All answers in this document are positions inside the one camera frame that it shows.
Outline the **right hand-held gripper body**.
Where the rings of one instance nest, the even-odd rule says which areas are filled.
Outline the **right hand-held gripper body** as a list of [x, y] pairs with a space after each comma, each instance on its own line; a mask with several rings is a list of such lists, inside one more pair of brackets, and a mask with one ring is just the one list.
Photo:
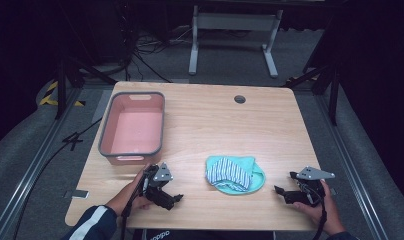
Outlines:
[[335, 178], [335, 174], [307, 166], [300, 172], [291, 172], [290, 177], [296, 181], [302, 193], [300, 202], [315, 207], [325, 196], [321, 181]]

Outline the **yellow and black floor tape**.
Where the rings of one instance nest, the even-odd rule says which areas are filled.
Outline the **yellow and black floor tape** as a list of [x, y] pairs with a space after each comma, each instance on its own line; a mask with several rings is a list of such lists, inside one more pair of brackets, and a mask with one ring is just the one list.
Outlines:
[[[52, 94], [55, 92], [55, 90], [58, 87], [58, 82], [55, 80], [53, 81], [47, 88], [44, 96], [40, 100], [39, 105], [53, 105], [53, 106], [58, 106], [58, 101], [54, 100], [51, 98]], [[74, 106], [79, 106], [79, 107], [84, 107], [86, 105], [86, 101], [79, 101], [77, 100], [74, 103]]]

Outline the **person's left hand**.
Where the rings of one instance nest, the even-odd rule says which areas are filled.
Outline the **person's left hand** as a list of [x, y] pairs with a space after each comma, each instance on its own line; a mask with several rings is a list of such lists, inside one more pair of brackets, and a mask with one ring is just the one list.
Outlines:
[[[125, 185], [111, 200], [106, 203], [106, 206], [111, 208], [117, 216], [120, 216], [128, 201], [132, 198], [133, 193], [138, 189], [139, 181], [143, 177], [144, 171], [149, 167], [146, 164], [135, 176], [135, 178]], [[145, 197], [137, 196], [132, 201], [132, 209], [148, 209], [151, 202]]]

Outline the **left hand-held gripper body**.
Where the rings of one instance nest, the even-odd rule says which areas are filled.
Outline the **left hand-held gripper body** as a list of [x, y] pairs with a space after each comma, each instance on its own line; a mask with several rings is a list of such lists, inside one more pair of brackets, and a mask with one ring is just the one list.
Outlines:
[[162, 187], [173, 179], [167, 165], [151, 165], [144, 171], [142, 196], [154, 204], [173, 204], [174, 198]]

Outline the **aluminium floor rail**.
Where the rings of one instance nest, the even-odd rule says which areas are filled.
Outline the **aluminium floor rail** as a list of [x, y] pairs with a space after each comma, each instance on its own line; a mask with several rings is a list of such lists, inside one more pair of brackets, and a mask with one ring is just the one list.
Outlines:
[[374, 240], [389, 240], [389, 237], [383, 227], [381, 220], [376, 212], [376, 209], [372, 203], [370, 195], [366, 190], [362, 179], [360, 178], [359, 173], [357, 172], [355, 165], [352, 161], [352, 157], [350, 156], [348, 149], [342, 139], [342, 136], [339, 132], [337, 126], [332, 124], [332, 121], [329, 118], [328, 114], [328, 106], [326, 101], [321, 96], [314, 97], [317, 106], [320, 109], [321, 115], [326, 122], [326, 126], [329, 129], [332, 138], [338, 148], [340, 157], [341, 157], [341, 165], [346, 174], [346, 177], [351, 185], [351, 188], [354, 192], [355, 198], [358, 202], [358, 205], [362, 211], [364, 219], [370, 229], [370, 232], [373, 236]]
[[4, 240], [18, 222], [26, 199], [50, 158], [51, 148], [56, 143], [55, 138], [81, 92], [80, 88], [67, 91], [65, 110], [59, 119], [56, 119], [57, 106], [40, 106], [2, 141], [0, 240]]

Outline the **teal and striped cloth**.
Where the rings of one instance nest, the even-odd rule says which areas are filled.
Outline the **teal and striped cloth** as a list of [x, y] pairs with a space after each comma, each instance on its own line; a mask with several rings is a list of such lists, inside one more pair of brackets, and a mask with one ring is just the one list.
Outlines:
[[205, 177], [209, 184], [228, 195], [254, 193], [266, 181], [264, 171], [252, 156], [209, 156]]

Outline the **grey tape strip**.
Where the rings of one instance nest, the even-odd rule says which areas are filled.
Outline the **grey tape strip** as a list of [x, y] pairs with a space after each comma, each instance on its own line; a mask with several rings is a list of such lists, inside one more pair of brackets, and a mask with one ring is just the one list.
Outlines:
[[86, 190], [69, 190], [66, 191], [63, 195], [66, 199], [86, 199], [89, 195], [89, 192]]

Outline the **grey metal desk frame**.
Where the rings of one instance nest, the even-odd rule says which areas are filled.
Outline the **grey metal desk frame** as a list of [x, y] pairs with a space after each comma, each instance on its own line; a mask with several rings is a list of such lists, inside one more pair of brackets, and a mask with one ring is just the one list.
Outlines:
[[269, 40], [261, 46], [264, 59], [271, 78], [278, 77], [278, 71], [272, 55], [272, 47], [282, 20], [283, 11], [272, 15], [205, 13], [195, 5], [192, 16], [192, 47], [188, 73], [195, 75], [198, 64], [198, 31], [204, 30], [242, 30], [269, 32]]

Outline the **black metal stand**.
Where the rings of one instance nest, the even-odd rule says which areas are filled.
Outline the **black metal stand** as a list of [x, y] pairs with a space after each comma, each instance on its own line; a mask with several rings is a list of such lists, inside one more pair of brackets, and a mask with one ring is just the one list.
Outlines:
[[339, 92], [340, 74], [336, 65], [328, 65], [313, 69], [300, 77], [291, 77], [284, 85], [284, 88], [292, 89], [305, 81], [317, 78], [314, 85], [311, 87], [311, 92], [314, 95], [323, 95], [327, 89], [330, 89], [328, 116], [331, 123], [336, 126], [336, 110]]
[[85, 80], [80, 69], [86, 70], [91, 75], [110, 85], [115, 85], [117, 83], [116, 80], [97, 70], [93, 66], [87, 65], [68, 55], [62, 55], [57, 66], [56, 80], [58, 82], [58, 107], [56, 119], [60, 119], [67, 108], [66, 82], [69, 81], [74, 88], [81, 88], [84, 86]]

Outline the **pink basket with grey rim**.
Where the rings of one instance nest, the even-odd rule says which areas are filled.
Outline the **pink basket with grey rim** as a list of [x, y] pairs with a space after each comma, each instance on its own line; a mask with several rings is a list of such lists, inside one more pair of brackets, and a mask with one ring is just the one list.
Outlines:
[[112, 165], [160, 161], [165, 97], [160, 92], [119, 92], [112, 96], [98, 150]]

